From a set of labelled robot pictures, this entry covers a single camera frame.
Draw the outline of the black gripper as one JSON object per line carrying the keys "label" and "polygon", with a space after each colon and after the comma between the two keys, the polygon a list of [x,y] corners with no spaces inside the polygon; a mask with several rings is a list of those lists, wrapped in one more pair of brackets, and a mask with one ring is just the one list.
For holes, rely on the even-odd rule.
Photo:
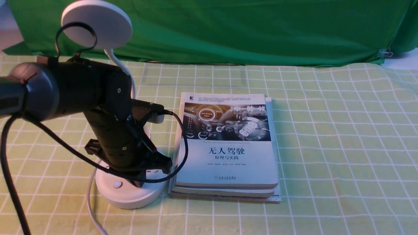
{"label": "black gripper", "polygon": [[133,186],[144,183],[160,183],[170,180],[172,160],[156,151],[151,152],[141,140],[135,140],[126,130],[94,129],[96,139],[85,145],[89,155],[95,155],[110,170],[127,175]]}

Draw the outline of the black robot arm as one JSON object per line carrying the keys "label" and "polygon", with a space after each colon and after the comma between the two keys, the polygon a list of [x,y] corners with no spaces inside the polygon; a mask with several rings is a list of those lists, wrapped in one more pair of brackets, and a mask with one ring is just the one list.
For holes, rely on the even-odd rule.
{"label": "black robot arm", "polygon": [[147,179],[147,170],[169,174],[171,158],[145,133],[147,122],[168,113],[162,105],[131,98],[131,79],[121,68],[85,58],[58,62],[38,56],[1,77],[1,118],[17,116],[34,124],[82,113],[95,134],[85,150],[106,173],[134,186],[167,180]]}

